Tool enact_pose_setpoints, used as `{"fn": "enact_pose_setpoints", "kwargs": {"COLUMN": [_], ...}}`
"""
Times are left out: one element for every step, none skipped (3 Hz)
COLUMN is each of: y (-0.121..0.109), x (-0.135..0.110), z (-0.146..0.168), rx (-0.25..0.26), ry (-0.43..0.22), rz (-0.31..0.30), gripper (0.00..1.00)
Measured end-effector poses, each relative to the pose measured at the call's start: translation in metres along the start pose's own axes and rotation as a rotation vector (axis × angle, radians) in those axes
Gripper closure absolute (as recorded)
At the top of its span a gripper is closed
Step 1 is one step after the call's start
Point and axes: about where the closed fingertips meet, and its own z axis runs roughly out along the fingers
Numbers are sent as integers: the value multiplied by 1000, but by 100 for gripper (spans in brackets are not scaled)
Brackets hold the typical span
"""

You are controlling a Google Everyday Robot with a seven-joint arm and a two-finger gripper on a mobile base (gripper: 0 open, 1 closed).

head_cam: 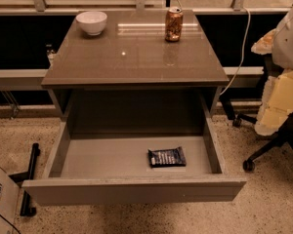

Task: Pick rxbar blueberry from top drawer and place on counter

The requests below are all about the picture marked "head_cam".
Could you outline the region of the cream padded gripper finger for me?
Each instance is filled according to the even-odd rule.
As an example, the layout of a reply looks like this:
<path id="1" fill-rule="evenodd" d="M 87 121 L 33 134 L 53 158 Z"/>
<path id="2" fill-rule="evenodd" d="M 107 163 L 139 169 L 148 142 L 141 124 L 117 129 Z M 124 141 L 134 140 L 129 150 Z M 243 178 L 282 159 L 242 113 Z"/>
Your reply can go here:
<path id="1" fill-rule="evenodd" d="M 269 76 L 265 83 L 262 104 L 257 114 L 255 131 L 271 136 L 293 112 L 293 70 L 284 70 L 277 77 Z"/>

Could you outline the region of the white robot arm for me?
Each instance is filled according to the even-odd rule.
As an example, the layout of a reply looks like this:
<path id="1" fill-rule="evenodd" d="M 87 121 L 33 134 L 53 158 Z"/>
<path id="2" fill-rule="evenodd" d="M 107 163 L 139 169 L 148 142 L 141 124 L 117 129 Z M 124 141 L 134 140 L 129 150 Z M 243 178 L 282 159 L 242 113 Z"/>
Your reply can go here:
<path id="1" fill-rule="evenodd" d="M 268 48 L 272 62 L 283 71 L 277 77 L 269 75 L 265 83 L 255 123 L 255 131 L 261 136 L 277 132 L 293 112 L 293 7 L 276 29 L 253 45 L 252 51 L 266 54 Z"/>

